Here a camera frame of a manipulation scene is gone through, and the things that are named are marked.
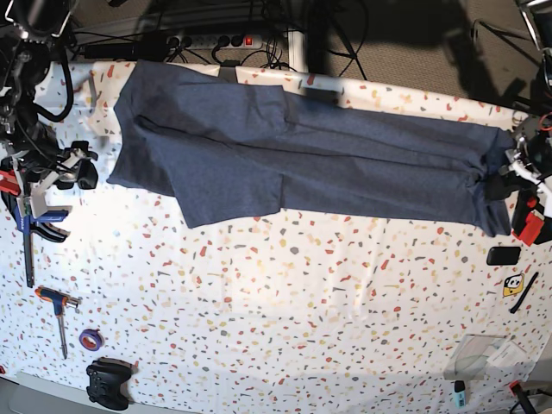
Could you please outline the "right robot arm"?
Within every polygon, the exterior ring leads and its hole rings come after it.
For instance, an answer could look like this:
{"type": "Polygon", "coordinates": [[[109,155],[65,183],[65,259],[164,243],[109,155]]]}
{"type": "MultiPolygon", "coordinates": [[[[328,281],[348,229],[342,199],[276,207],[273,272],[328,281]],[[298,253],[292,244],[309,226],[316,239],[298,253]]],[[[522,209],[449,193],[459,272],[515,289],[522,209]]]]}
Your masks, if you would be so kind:
{"type": "Polygon", "coordinates": [[[50,123],[64,121],[74,103],[72,75],[63,32],[74,1],[3,1],[1,3],[1,143],[16,176],[17,206],[23,216],[43,218],[47,190],[97,185],[97,155],[87,141],[60,147],[50,123]],[[54,114],[35,102],[36,87],[58,60],[66,104],[54,114]]]}

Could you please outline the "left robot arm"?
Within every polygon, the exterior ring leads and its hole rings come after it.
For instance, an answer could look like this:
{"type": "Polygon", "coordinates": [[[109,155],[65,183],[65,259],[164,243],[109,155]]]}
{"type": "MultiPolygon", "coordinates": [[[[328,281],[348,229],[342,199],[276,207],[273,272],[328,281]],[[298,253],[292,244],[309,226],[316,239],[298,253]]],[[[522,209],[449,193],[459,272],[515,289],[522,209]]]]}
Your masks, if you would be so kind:
{"type": "Polygon", "coordinates": [[[513,103],[541,117],[536,132],[526,138],[525,158],[539,179],[546,180],[551,177],[551,2],[516,1],[515,4],[526,27],[524,32],[481,20],[478,24],[538,68],[530,85],[530,96],[513,95],[511,98],[513,103]]]}

